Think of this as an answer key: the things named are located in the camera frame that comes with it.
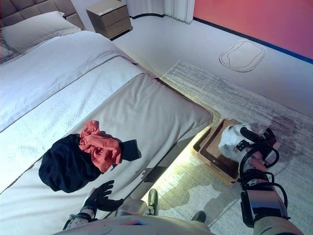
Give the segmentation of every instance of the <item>bed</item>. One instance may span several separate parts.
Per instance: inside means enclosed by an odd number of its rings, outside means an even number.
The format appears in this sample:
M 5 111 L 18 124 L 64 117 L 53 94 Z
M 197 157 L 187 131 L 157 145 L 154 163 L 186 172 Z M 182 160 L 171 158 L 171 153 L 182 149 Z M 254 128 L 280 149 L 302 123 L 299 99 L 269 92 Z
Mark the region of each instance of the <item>bed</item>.
M 59 232 L 90 190 L 109 180 L 110 198 L 126 198 L 176 143 L 212 122 L 110 40 L 81 31 L 70 0 L 1 5 L 1 46 L 10 51 L 0 65 L 2 234 Z M 74 192 L 53 191 L 38 175 L 42 155 L 88 120 L 120 141 L 136 140 L 140 158 L 122 160 Z

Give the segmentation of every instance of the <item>white curtain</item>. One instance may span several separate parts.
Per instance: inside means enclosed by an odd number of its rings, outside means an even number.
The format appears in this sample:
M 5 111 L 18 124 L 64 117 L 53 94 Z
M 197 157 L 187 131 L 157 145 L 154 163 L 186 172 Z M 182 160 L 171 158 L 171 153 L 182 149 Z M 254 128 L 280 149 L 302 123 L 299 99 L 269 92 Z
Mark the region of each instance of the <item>white curtain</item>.
M 195 0 L 122 0 L 127 4 L 130 16 L 156 13 L 173 17 L 188 24 L 194 17 Z
M 164 0 L 165 14 L 188 24 L 194 17 L 195 0 Z
M 154 13 L 164 15 L 164 0 L 122 0 L 127 4 L 130 16 Z

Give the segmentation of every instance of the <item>headboard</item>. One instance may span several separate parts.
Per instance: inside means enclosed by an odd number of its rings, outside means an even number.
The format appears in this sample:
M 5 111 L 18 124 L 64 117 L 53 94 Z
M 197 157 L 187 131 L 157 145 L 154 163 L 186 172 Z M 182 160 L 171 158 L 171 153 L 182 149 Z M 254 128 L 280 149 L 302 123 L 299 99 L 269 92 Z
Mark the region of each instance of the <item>headboard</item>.
M 66 20 L 84 29 L 70 0 L 0 0 L 0 27 L 9 26 L 27 18 L 51 11 L 65 13 Z

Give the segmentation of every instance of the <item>pink wall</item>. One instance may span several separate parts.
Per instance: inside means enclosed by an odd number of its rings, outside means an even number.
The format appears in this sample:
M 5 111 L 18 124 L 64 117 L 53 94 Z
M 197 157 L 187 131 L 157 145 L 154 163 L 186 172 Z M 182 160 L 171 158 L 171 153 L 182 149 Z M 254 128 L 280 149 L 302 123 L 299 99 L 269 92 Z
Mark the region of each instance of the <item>pink wall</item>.
M 313 0 L 196 0 L 194 17 L 313 59 Z

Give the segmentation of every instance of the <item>clothing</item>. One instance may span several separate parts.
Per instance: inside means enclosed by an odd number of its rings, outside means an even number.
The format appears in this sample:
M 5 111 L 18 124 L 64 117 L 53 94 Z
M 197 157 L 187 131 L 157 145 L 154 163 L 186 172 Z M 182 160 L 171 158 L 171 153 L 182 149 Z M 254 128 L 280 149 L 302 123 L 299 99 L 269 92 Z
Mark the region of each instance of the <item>clothing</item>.
M 43 155 L 39 177 L 53 191 L 74 192 L 100 175 L 90 154 L 79 148 L 79 141 L 78 134 L 68 135 Z
M 121 148 L 122 160 L 131 162 L 141 157 L 136 140 L 119 143 L 119 146 Z
M 79 147 L 91 154 L 93 164 L 101 172 L 106 172 L 113 164 L 119 164 L 121 149 L 117 140 L 100 133 L 97 121 L 87 121 L 80 133 Z

